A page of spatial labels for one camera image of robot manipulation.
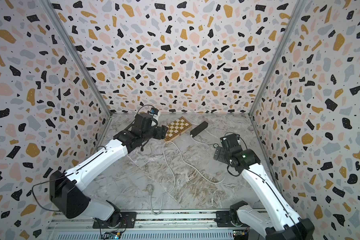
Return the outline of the black power strip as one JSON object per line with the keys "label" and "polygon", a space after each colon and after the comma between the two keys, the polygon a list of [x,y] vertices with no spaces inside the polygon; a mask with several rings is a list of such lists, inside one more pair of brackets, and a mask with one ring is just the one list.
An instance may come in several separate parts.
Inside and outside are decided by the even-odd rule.
{"label": "black power strip", "polygon": [[200,134],[202,131],[204,131],[208,127],[208,123],[206,121],[203,121],[201,124],[196,126],[194,129],[191,130],[190,136],[195,137],[198,134]]}

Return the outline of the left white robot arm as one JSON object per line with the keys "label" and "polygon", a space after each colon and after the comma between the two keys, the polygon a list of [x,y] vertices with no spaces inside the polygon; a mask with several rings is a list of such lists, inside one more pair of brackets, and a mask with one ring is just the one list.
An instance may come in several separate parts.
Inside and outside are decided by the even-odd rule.
{"label": "left white robot arm", "polygon": [[49,199],[67,219],[88,216],[115,225],[121,218],[118,207],[106,201],[91,199],[84,194],[87,186],[104,170],[135,149],[143,150],[151,139],[163,140],[168,127],[159,126],[159,109],[151,106],[147,112],[138,111],[134,120],[114,135],[105,146],[77,166],[51,174]]}

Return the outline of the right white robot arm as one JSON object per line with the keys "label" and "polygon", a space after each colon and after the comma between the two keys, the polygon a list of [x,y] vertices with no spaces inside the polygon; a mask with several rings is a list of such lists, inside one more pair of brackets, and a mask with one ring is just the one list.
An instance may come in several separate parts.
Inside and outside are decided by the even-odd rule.
{"label": "right white robot arm", "polygon": [[248,203],[240,201],[231,205],[229,216],[234,226],[247,225],[266,240],[310,240],[315,230],[308,218],[303,219],[283,198],[270,180],[259,157],[251,149],[244,150],[241,137],[232,133],[220,138],[214,160],[234,168],[259,197],[268,215],[255,211]]}

